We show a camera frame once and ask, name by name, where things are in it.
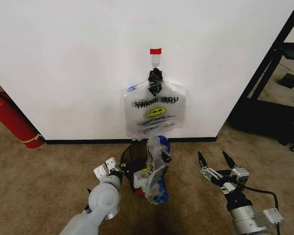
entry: black baseboard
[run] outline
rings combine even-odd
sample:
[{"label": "black baseboard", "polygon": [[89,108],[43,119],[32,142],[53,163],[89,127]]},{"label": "black baseboard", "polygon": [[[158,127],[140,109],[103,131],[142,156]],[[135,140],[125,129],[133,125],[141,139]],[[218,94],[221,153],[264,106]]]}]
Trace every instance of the black baseboard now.
[{"label": "black baseboard", "polygon": [[[217,137],[197,138],[169,138],[174,142],[215,142]],[[110,140],[45,140],[46,144],[97,144],[97,143],[133,143],[132,139],[110,139]]]}]

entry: red tape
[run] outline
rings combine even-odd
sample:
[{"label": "red tape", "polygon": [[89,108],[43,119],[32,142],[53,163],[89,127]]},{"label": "red tape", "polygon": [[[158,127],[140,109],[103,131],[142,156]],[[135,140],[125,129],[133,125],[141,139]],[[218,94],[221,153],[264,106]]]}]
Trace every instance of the red tape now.
[{"label": "red tape", "polygon": [[162,48],[150,49],[150,55],[161,55],[161,54],[162,54]]}]

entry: black cable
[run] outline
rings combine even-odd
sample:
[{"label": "black cable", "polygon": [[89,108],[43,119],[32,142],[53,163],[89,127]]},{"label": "black cable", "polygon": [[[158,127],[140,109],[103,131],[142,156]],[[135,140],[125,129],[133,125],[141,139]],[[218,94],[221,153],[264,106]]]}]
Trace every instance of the black cable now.
[{"label": "black cable", "polygon": [[[266,191],[266,190],[260,190],[260,189],[256,189],[256,188],[250,188],[248,186],[242,185],[238,182],[235,182],[237,185],[239,185],[240,187],[250,190],[250,191],[254,191],[254,192],[259,192],[259,193],[265,193],[265,194],[270,194],[274,197],[274,201],[275,201],[275,207],[278,210],[278,200],[277,200],[277,196],[275,193],[271,192],[271,191]],[[277,235],[280,235],[280,228],[279,228],[279,223],[276,224],[276,232]]]}]

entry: carpet floor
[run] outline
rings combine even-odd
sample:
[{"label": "carpet floor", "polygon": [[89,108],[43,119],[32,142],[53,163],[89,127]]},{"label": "carpet floor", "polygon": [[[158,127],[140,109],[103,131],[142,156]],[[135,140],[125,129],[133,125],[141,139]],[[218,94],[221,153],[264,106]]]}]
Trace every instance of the carpet floor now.
[{"label": "carpet floor", "polygon": [[[0,123],[0,235],[57,235],[87,204],[98,184],[93,169],[118,161],[128,144],[46,145],[27,149]],[[276,140],[227,124],[216,142],[173,143],[165,175],[168,203],[152,205],[121,188],[121,210],[103,222],[100,235],[227,235],[226,200],[199,173],[197,151],[215,169],[225,169],[222,151],[251,173],[248,186],[277,194],[284,216],[281,232],[294,234],[294,152]],[[272,196],[246,191],[256,210],[274,207]]]}]

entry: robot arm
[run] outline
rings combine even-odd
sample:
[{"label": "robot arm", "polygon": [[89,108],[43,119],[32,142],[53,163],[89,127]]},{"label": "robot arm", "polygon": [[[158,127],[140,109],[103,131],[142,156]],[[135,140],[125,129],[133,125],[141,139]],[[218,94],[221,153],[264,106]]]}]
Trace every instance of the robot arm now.
[{"label": "robot arm", "polygon": [[93,171],[100,184],[91,190],[87,207],[69,221],[60,235],[97,235],[101,222],[118,213],[122,173],[115,168],[115,159],[106,160]]},{"label": "robot arm", "polygon": [[283,220],[277,208],[256,213],[252,202],[243,194],[245,184],[250,176],[242,167],[236,165],[234,160],[223,152],[225,161],[230,169],[215,171],[209,168],[203,155],[198,152],[200,172],[211,183],[220,187],[227,200],[227,210],[233,218],[233,225],[238,235],[242,234],[268,234],[268,225],[276,224]]}]

